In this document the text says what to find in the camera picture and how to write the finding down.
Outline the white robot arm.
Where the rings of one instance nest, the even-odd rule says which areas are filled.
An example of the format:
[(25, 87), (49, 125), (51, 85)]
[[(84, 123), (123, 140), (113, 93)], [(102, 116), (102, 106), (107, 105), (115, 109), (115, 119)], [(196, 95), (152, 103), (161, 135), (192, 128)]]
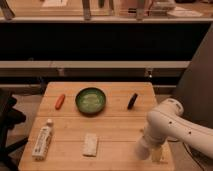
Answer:
[(167, 98), (147, 113), (147, 124), (135, 147), (139, 159), (148, 159), (151, 150), (160, 148), (168, 137), (174, 137), (213, 159), (213, 129), (183, 119), (183, 112), (178, 100)]

